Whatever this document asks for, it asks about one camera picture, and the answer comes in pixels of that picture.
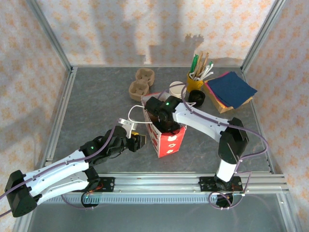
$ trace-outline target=red box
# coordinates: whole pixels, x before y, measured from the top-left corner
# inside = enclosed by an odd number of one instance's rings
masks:
[[[148,94],[141,98],[141,103],[145,106],[148,99],[151,97],[158,97],[160,93]],[[170,94],[164,93],[160,97],[161,101],[165,101]],[[146,110],[143,110],[145,122],[155,121],[156,117],[148,113]],[[172,133],[162,133],[157,127],[153,124],[146,124],[148,133],[150,135],[151,142],[153,143],[154,149],[158,154],[158,157],[161,158],[163,156],[167,156],[169,154],[173,154],[177,152],[182,144],[184,133],[187,130],[186,125],[181,125],[180,130],[174,131],[175,134]]]

